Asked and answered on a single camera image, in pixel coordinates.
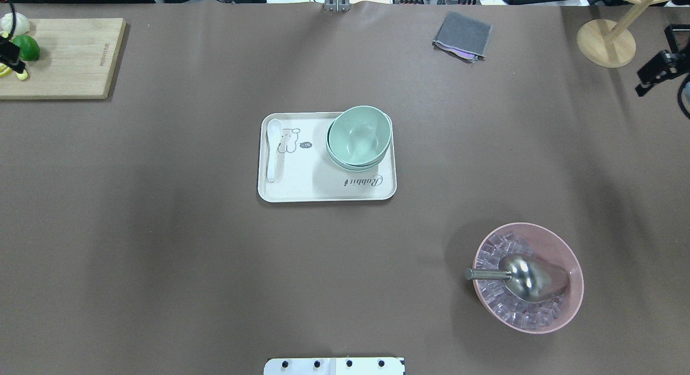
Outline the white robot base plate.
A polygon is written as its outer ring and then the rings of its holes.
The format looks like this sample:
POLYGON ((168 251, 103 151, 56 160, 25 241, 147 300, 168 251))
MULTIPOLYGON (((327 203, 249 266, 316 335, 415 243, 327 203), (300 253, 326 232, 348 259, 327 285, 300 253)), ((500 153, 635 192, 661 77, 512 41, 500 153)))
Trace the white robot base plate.
POLYGON ((264 374, 405 374, 404 358, 355 356, 321 358, 271 358, 264 374))

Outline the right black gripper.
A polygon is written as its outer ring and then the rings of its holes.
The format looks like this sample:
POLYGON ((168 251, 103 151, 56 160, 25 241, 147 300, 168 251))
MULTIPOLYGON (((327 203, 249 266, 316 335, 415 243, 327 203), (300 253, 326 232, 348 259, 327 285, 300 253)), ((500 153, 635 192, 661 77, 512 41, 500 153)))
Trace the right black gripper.
POLYGON ((640 83, 635 87, 635 91, 638 96, 644 96, 653 86, 688 74, 688 71, 688 47, 677 52, 662 50, 638 69, 640 83))

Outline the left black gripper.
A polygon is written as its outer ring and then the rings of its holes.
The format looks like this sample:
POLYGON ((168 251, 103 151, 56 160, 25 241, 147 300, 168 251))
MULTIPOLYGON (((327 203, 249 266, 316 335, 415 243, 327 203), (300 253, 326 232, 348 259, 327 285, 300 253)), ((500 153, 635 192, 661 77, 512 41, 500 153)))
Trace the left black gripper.
POLYGON ((1 63, 16 73, 22 74, 25 72, 25 62, 20 60, 19 46, 13 44, 10 39, 5 37, 1 37, 1 63))

